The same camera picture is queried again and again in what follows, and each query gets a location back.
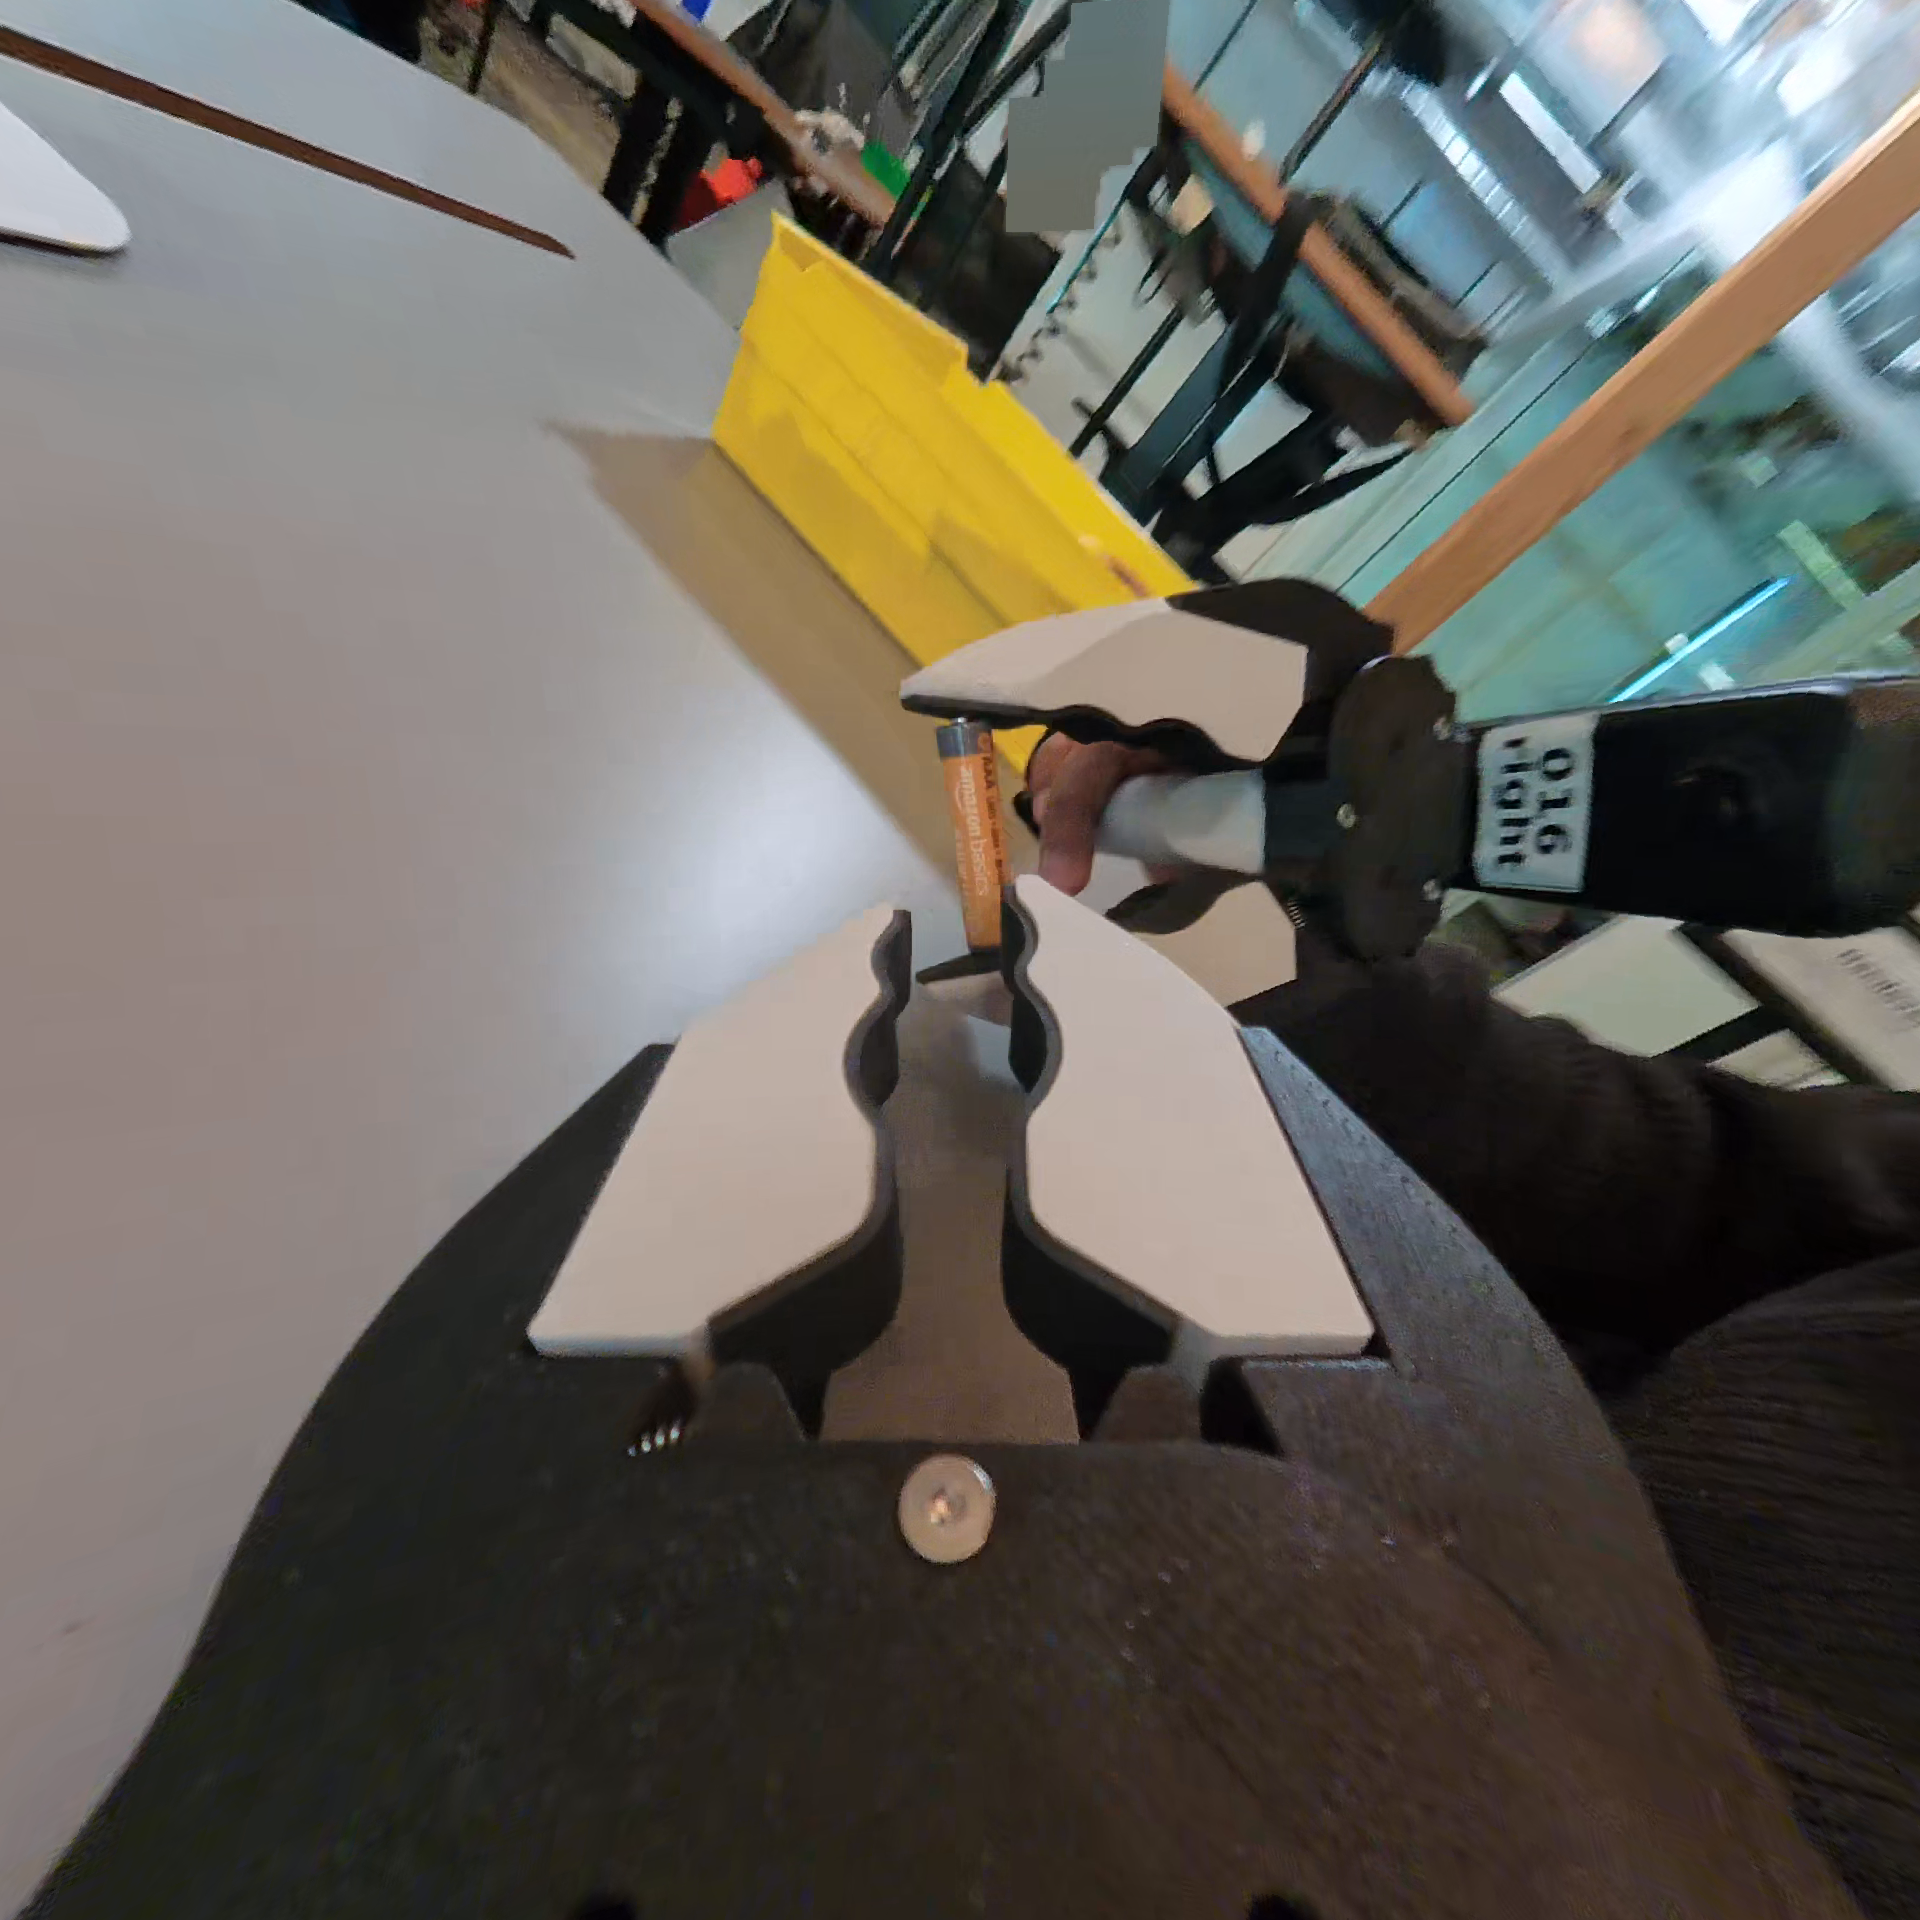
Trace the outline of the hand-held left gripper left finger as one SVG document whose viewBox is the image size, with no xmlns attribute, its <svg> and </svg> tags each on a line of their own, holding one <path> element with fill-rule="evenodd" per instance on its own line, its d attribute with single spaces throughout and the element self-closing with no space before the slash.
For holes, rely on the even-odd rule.
<svg viewBox="0 0 1920 1920">
<path fill-rule="evenodd" d="M 909 959 L 908 913 L 871 907 L 685 1029 L 533 1310 L 539 1357 L 728 1365 L 861 1256 L 895 1202 Z"/>
</svg>

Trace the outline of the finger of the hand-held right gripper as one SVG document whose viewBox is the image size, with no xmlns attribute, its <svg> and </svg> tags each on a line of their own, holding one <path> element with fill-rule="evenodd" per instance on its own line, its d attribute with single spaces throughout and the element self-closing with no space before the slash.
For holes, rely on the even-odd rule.
<svg viewBox="0 0 1920 1920">
<path fill-rule="evenodd" d="M 1263 769 L 1394 631 L 1320 585 L 1233 585 L 1020 623 L 908 677 L 899 709 L 1194 773 Z"/>
<path fill-rule="evenodd" d="M 1140 889 L 1107 921 L 1140 941 L 1276 941 L 1282 902 L 1267 874 L 1267 776 L 1158 774 L 1124 782 L 1092 829 L 1094 852 L 1171 879 Z"/>
</svg>

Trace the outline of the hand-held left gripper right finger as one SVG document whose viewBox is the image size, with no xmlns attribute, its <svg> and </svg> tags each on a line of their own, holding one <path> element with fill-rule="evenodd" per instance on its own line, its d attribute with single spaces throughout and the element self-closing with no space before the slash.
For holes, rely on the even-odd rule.
<svg viewBox="0 0 1920 1920">
<path fill-rule="evenodd" d="M 1232 1014 L 1173 961 L 1039 876 L 1007 899 L 1039 1025 L 1015 1217 L 1179 1372 L 1347 1361 L 1362 1293 Z"/>
</svg>

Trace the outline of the orange battery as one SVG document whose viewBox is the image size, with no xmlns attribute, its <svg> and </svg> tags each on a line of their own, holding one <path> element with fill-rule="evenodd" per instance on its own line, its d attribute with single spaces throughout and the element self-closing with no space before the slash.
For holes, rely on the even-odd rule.
<svg viewBox="0 0 1920 1920">
<path fill-rule="evenodd" d="M 933 740 L 954 835 L 966 953 L 917 973 L 924 988 L 1000 973 L 1003 899 L 1012 881 L 993 733 L 981 723 L 955 719 L 940 724 Z"/>
</svg>

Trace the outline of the person's right forearm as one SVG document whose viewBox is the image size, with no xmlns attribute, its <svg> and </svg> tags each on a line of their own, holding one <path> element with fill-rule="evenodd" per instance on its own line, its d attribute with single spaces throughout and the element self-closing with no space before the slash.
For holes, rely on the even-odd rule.
<svg viewBox="0 0 1920 1920">
<path fill-rule="evenodd" d="M 1917 1915 L 1917 1104 L 1639 1059 L 1436 945 L 1312 930 L 1237 1010 L 1568 1347 L 1749 1739 L 1868 1916 Z"/>
</svg>

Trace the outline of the person's right hand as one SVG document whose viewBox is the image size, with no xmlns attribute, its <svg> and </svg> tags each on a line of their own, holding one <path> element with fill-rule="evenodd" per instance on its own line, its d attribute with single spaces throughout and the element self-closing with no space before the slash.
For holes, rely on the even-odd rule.
<svg viewBox="0 0 1920 1920">
<path fill-rule="evenodd" d="M 1023 770 L 1044 883 L 1068 899 L 1079 896 L 1092 881 L 1100 821 L 1115 792 L 1132 780 L 1178 770 L 1148 748 L 1045 733 Z"/>
</svg>

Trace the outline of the black white marker sign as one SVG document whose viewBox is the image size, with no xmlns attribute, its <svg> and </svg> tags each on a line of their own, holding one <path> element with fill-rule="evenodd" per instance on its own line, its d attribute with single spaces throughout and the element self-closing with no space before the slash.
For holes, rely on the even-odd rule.
<svg viewBox="0 0 1920 1920">
<path fill-rule="evenodd" d="M 1911 925 L 1836 938 L 1615 919 L 1495 987 L 1598 1044 L 1779 1090 L 1917 1090 Z"/>
</svg>

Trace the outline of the yellow storage bin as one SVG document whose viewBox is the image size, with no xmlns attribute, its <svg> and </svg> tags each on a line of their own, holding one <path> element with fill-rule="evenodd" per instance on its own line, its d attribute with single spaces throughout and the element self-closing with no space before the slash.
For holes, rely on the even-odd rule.
<svg viewBox="0 0 1920 1920">
<path fill-rule="evenodd" d="M 955 337 L 779 214 L 712 441 L 909 675 L 1192 586 Z"/>
</svg>

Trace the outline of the wooden top standing desk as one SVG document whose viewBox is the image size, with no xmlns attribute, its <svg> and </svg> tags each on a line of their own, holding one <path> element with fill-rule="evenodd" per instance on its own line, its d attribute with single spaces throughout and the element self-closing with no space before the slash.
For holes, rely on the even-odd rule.
<svg viewBox="0 0 1920 1920">
<path fill-rule="evenodd" d="M 1298 180 L 1375 77 L 1436 84 L 1426 4 L 1360 4 L 1356 57 L 1277 163 L 1232 142 L 1198 80 L 1163 73 L 1155 142 L 1115 211 L 1161 313 L 1112 384 L 1078 399 L 1068 452 L 1100 451 L 1112 499 L 1187 575 L 1313 517 L 1465 423 L 1484 332 L 1354 198 Z"/>
</svg>

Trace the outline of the long wooden desk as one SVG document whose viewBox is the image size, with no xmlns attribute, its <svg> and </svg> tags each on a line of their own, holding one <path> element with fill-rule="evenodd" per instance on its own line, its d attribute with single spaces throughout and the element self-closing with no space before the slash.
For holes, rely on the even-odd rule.
<svg viewBox="0 0 1920 1920">
<path fill-rule="evenodd" d="M 698 177 L 719 153 L 760 159 L 774 179 L 824 201 L 827 233 L 840 246 L 852 246 L 858 233 L 876 237 L 892 218 L 898 198 L 865 169 L 860 145 L 820 146 L 797 110 L 680 4 L 481 4 L 467 95 L 481 87 L 506 14 L 522 18 L 539 47 L 564 22 L 631 73 L 598 193 L 656 253 L 663 253 Z"/>
</svg>

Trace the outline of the white stand base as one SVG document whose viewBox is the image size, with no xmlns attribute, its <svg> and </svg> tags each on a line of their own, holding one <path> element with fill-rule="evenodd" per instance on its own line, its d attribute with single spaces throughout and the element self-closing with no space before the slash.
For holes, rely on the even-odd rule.
<svg viewBox="0 0 1920 1920">
<path fill-rule="evenodd" d="M 84 261 L 123 255 L 125 214 L 11 108 L 2 108 L 2 245 Z"/>
</svg>

